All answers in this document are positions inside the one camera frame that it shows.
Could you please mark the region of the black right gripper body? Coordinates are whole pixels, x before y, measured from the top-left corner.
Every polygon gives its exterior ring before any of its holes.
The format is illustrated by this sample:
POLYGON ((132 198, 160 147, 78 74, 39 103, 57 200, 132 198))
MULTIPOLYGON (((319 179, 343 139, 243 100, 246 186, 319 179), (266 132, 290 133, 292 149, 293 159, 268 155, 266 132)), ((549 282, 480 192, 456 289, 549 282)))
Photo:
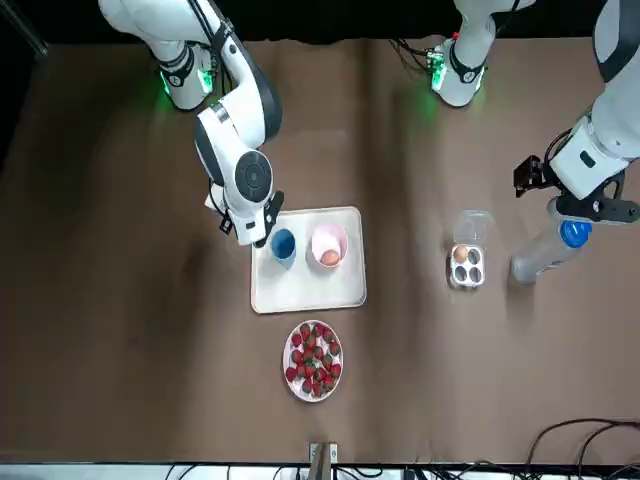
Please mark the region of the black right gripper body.
POLYGON ((267 240, 276 225, 278 215, 284 203, 284 192, 276 190, 263 207, 265 235, 257 242, 253 244, 256 248, 262 248, 267 243, 267 240))

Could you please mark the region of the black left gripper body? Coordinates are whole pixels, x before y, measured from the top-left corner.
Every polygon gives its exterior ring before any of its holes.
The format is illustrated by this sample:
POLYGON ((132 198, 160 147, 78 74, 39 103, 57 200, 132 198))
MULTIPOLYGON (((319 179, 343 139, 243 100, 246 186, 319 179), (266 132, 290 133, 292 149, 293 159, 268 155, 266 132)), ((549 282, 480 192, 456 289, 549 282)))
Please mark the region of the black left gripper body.
POLYGON ((557 198, 557 213, 566 220, 580 222, 601 222, 607 219, 605 207, 607 197, 594 194, 579 200, 572 194, 565 193, 557 198))

